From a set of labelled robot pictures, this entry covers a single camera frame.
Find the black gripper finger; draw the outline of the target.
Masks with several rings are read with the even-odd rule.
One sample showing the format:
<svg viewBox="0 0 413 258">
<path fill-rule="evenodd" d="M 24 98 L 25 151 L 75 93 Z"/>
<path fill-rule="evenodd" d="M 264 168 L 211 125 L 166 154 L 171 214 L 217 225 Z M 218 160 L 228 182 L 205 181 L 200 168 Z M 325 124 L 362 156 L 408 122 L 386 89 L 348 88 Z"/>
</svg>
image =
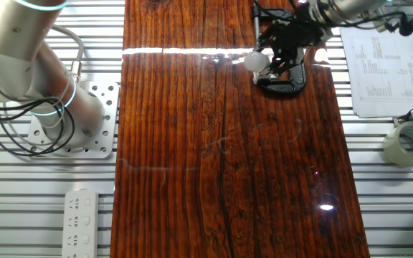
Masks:
<svg viewBox="0 0 413 258">
<path fill-rule="evenodd" d="M 281 48 L 281 34 L 285 28 L 284 22 L 271 23 L 264 32 L 257 38 L 257 49 L 264 48 L 280 49 Z"/>
<path fill-rule="evenodd" d="M 275 76 L 280 76 L 282 73 L 299 65 L 302 62 L 302 49 L 279 49 L 274 53 L 271 60 L 269 70 Z"/>
</svg>

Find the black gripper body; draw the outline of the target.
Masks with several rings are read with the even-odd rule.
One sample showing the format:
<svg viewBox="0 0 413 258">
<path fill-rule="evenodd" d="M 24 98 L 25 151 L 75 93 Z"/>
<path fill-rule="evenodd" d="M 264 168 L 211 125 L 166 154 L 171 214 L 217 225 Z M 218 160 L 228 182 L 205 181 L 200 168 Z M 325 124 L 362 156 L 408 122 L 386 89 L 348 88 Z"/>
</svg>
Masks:
<svg viewBox="0 0 413 258">
<path fill-rule="evenodd" d="M 277 49 L 294 50 L 315 46 L 331 37 L 331 28 L 308 13 L 299 12 L 294 16 L 276 19 L 281 23 L 277 28 Z"/>
</svg>

